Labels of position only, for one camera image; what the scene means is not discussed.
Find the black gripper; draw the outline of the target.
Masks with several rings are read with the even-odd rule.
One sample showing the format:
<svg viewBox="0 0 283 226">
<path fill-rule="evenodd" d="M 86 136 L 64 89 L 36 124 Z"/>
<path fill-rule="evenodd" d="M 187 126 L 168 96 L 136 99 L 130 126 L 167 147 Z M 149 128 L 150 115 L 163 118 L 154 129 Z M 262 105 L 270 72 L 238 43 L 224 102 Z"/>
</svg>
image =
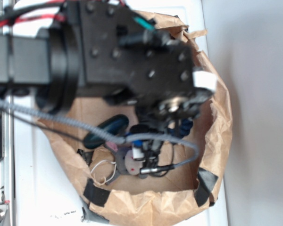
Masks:
<svg viewBox="0 0 283 226">
<path fill-rule="evenodd" d="M 140 120 L 196 117 L 214 95 L 214 74 L 195 64 L 192 48 L 167 31 L 113 28 L 104 33 L 104 100 L 133 105 Z"/>
</svg>

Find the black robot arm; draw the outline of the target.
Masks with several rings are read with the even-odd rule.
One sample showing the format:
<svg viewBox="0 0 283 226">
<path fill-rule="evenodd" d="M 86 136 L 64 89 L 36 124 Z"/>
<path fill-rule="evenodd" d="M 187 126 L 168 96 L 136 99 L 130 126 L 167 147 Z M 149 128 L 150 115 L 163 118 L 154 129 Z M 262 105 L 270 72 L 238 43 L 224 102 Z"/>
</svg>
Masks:
<svg viewBox="0 0 283 226">
<path fill-rule="evenodd" d="M 37 105 L 66 112 L 76 97 L 133 105 L 160 121 L 196 117 L 217 76 L 198 69 L 192 49 L 127 6 L 60 0 L 8 8 L 0 26 L 35 20 L 56 8 L 53 24 L 33 37 L 0 34 L 0 96 L 36 90 Z"/>
</svg>

